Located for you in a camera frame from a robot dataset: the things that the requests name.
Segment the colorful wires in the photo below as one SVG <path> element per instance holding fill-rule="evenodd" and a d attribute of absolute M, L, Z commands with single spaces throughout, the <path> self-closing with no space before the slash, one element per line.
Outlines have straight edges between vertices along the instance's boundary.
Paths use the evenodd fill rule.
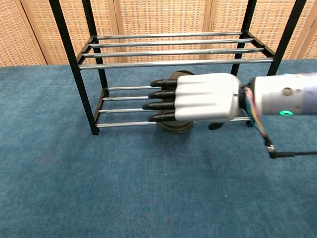
<path fill-rule="evenodd" d="M 244 89 L 245 89 L 245 93 L 246 93 L 246 103 L 247 103 L 246 113 L 248 114 L 250 119 L 252 119 L 252 121 L 255 121 L 255 123 L 257 124 L 256 127 L 260 131 L 262 137 L 265 137 L 266 132 L 265 132 L 264 127 L 262 126 L 260 120 L 259 120 L 257 109 L 256 109 L 256 106 L 255 106 L 254 101 L 253 101 L 253 92 L 248 87 L 246 87 Z"/>

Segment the chrome bar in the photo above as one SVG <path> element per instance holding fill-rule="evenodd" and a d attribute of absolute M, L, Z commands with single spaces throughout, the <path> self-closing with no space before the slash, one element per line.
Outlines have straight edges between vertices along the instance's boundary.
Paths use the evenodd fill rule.
<path fill-rule="evenodd" d="M 247 121 L 248 117 L 234 118 L 231 121 Z M 155 125 L 156 122 L 149 121 L 138 121 L 138 122 L 116 122 L 116 123 L 100 123 L 97 127 L 118 127 L 118 126 L 133 126 L 133 125 Z"/>
<path fill-rule="evenodd" d="M 145 51 L 145 52 L 115 52 L 83 54 L 85 58 L 131 57 L 131 56 L 165 56 L 165 55 L 212 55 L 212 54 L 242 54 L 261 52 L 264 48 L 233 48 L 233 49 L 206 49 L 206 50 L 171 50 L 171 51 Z"/>
<path fill-rule="evenodd" d="M 105 47 L 128 47 L 128 46 L 174 46 L 193 44 L 224 44 L 224 43 L 248 43 L 253 38 L 248 39 L 219 39 L 219 40 L 182 40 L 182 41 L 149 41 L 149 42 L 124 42 L 124 43 L 101 43 L 89 44 L 91 48 Z"/>
<path fill-rule="evenodd" d="M 228 32 L 179 32 L 179 33 L 159 33 L 159 34 L 139 34 L 139 35 L 114 35 L 98 36 L 98 40 L 108 39 L 133 39 L 133 38 L 157 38 L 157 37 L 185 37 L 185 36 L 234 36 L 242 35 L 240 31 Z"/>
<path fill-rule="evenodd" d="M 168 60 L 156 62 L 137 62 L 137 63 L 103 63 L 103 64 L 84 64 L 80 69 L 99 69 L 99 68 L 131 68 L 131 67 L 153 67 L 153 66 L 175 66 L 175 65 L 198 65 L 198 64 L 225 64 L 225 63 L 270 63 L 273 58 L 261 59 L 206 59 L 206 60 Z"/>
<path fill-rule="evenodd" d="M 161 87 L 151 87 L 151 86 L 136 86 L 136 87 L 110 87 L 108 91 L 119 91 L 119 90 L 139 90 L 139 89 L 158 89 Z"/>
<path fill-rule="evenodd" d="M 116 98 L 103 98 L 103 101 L 127 101 L 127 100 L 144 100 L 149 99 L 148 96 L 139 97 L 116 97 Z"/>
<path fill-rule="evenodd" d="M 143 110 L 142 108 L 98 110 L 99 113 L 143 113 L 152 111 L 155 110 Z"/>

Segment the dark round base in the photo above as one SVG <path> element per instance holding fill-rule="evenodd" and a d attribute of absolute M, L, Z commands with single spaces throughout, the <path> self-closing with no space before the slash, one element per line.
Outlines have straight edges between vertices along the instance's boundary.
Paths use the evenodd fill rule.
<path fill-rule="evenodd" d="M 193 73 L 185 70 L 180 70 L 175 73 L 173 73 L 169 78 L 170 79 L 177 79 L 180 76 L 183 75 L 193 75 Z M 173 112 L 174 110 L 162 110 L 159 113 L 169 113 Z M 188 132 L 194 125 L 193 122 L 188 121 L 163 121 L 163 122 L 157 122 L 158 126 L 162 128 L 163 130 L 166 130 L 171 133 L 185 133 Z"/>

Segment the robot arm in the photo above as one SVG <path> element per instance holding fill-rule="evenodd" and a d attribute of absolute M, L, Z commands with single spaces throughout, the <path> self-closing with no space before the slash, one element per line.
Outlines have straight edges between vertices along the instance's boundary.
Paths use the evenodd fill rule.
<path fill-rule="evenodd" d="M 178 79 L 156 80 L 150 99 L 169 99 L 143 105 L 144 110 L 174 110 L 149 117 L 149 121 L 205 121 L 209 129 L 218 129 L 224 122 L 244 110 L 252 123 L 257 123 L 264 144 L 271 156 L 289 157 L 317 152 L 276 152 L 259 121 L 259 115 L 317 115 L 317 73 L 285 74 L 256 77 L 242 85 L 228 73 L 186 75 Z"/>

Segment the green indicator light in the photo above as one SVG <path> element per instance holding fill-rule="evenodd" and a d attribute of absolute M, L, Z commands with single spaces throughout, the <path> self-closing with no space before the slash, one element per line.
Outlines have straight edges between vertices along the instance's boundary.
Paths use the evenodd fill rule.
<path fill-rule="evenodd" d="M 294 113 L 292 113 L 291 111 L 280 111 L 279 112 L 282 116 L 286 116 L 286 117 L 289 117 L 289 116 L 292 116 Z"/>

